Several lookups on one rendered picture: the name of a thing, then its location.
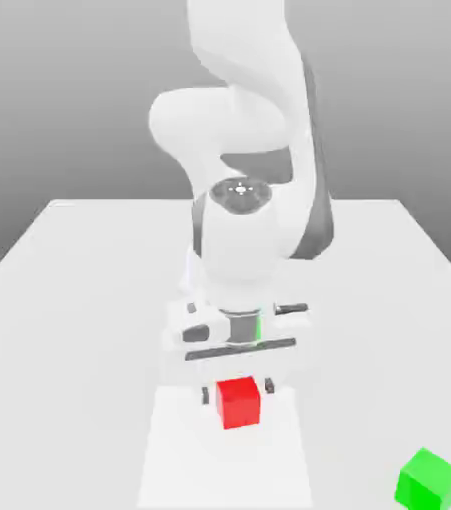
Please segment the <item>small red cube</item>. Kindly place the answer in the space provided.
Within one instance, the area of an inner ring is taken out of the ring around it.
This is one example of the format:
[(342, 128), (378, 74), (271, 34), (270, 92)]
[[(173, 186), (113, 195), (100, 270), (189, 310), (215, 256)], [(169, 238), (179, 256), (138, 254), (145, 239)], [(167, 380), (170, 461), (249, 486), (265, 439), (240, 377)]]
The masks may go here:
[(216, 383), (216, 406), (225, 430), (260, 422), (261, 399), (252, 376)]

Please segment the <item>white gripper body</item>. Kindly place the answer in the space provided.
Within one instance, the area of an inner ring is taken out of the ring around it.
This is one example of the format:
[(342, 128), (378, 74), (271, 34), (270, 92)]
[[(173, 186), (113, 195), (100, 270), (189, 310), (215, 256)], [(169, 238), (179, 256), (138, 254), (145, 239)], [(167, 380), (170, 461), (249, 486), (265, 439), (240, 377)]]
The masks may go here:
[(167, 383), (173, 385), (210, 385), (240, 377), (270, 378), (281, 385), (302, 368), (302, 342), (295, 338), (277, 339), (250, 346), (207, 349), (205, 355), (182, 351), (167, 353)]

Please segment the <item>small green cube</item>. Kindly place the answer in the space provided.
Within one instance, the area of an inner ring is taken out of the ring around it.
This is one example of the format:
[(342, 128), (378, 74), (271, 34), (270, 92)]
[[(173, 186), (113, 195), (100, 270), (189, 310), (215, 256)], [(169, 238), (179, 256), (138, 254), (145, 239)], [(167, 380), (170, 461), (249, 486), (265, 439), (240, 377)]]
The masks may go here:
[(420, 448), (401, 468), (394, 499), (406, 510), (450, 510), (451, 464)]

